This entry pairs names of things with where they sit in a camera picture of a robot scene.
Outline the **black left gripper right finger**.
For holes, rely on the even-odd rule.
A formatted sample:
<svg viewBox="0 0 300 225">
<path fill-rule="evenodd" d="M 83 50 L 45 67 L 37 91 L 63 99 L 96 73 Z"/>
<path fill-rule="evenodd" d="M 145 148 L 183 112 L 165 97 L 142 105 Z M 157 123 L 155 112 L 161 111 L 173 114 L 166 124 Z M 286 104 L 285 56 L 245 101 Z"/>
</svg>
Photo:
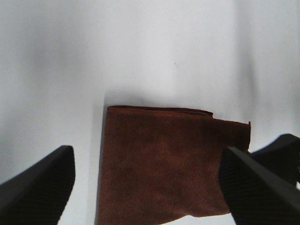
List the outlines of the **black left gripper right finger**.
<svg viewBox="0 0 300 225">
<path fill-rule="evenodd" d="M 237 225 L 298 225 L 300 191 L 237 148 L 225 148 L 219 184 Z"/>
</svg>

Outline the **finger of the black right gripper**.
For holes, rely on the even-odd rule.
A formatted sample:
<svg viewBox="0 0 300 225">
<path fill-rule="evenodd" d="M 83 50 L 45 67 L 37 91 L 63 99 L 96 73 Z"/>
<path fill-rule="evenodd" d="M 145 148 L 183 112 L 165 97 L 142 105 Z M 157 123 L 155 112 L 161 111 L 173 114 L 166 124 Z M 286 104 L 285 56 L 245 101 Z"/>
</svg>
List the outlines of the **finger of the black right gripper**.
<svg viewBox="0 0 300 225">
<path fill-rule="evenodd" d="M 249 156 L 266 169 L 297 186 L 300 182 L 300 139 L 292 134 L 280 135 L 269 145 Z"/>
</svg>

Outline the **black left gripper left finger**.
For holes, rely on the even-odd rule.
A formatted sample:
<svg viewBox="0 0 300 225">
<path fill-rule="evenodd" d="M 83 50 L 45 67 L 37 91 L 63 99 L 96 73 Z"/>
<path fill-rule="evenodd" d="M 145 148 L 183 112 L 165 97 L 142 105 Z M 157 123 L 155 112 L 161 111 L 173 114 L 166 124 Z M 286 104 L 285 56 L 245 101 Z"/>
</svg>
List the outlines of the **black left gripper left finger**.
<svg viewBox="0 0 300 225">
<path fill-rule="evenodd" d="M 75 183 L 72 146 L 62 145 L 0 186 L 2 225 L 56 225 Z"/>
</svg>

